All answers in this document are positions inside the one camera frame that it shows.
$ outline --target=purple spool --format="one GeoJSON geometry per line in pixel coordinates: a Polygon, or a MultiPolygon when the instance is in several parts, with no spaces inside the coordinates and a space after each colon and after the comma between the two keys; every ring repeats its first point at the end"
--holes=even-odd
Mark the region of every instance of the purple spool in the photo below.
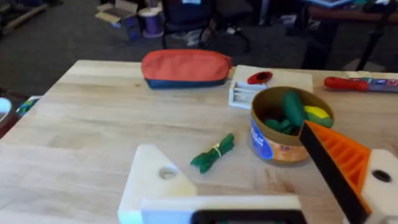
{"type": "Polygon", "coordinates": [[[163,35],[159,12],[159,8],[145,8],[138,12],[139,16],[143,18],[145,23],[143,33],[144,37],[153,38],[163,35]]]}

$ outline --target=orange gripper pad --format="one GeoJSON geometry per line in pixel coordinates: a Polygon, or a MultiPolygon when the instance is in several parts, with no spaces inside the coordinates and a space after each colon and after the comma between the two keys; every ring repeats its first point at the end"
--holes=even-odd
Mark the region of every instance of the orange gripper pad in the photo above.
{"type": "Polygon", "coordinates": [[[331,129],[306,121],[347,183],[361,195],[371,150],[331,129]]]}

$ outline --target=desk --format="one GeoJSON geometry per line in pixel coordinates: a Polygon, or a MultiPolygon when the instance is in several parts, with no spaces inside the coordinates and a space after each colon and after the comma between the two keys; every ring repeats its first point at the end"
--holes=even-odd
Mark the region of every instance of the desk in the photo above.
{"type": "MultiPolygon", "coordinates": [[[[321,23],[313,33],[313,40],[308,42],[302,69],[318,70],[326,67],[340,23],[370,22],[376,26],[381,18],[381,14],[365,13],[362,9],[325,9],[319,6],[309,6],[307,14],[312,19],[321,21],[321,23]]],[[[398,24],[398,12],[390,16],[389,23],[398,24]]]]}
{"type": "MultiPolygon", "coordinates": [[[[309,70],[335,129],[368,147],[398,152],[397,95],[327,92],[326,76],[388,73],[309,70]]],[[[78,61],[0,140],[2,223],[117,223],[136,147],[156,144],[200,194],[297,194],[309,223],[341,223],[342,213],[312,162],[275,167],[249,149],[249,111],[228,106],[229,82],[197,90],[149,90],[140,63],[78,61]],[[190,159],[226,133],[233,151],[206,175],[190,159]]]]}

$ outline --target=tin can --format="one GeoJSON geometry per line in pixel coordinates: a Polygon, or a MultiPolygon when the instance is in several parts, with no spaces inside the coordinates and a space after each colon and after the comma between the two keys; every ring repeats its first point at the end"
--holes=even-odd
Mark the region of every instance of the tin can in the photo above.
{"type": "Polygon", "coordinates": [[[298,136],[282,134],[268,128],[265,119],[284,119],[282,100],[287,91],[295,90],[304,105],[324,109],[334,119],[330,106],[321,98],[298,88],[278,86],[260,91],[252,101],[251,107],[251,145],[261,158],[278,164],[295,164],[308,158],[307,150],[298,136]]]}

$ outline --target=green bundle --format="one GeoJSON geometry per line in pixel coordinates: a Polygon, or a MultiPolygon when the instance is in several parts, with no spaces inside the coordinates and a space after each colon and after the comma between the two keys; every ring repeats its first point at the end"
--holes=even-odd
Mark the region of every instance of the green bundle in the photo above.
{"type": "Polygon", "coordinates": [[[201,174],[207,172],[218,158],[225,155],[234,147],[234,135],[229,133],[221,142],[213,146],[208,152],[201,153],[192,159],[191,165],[199,168],[201,174]]]}

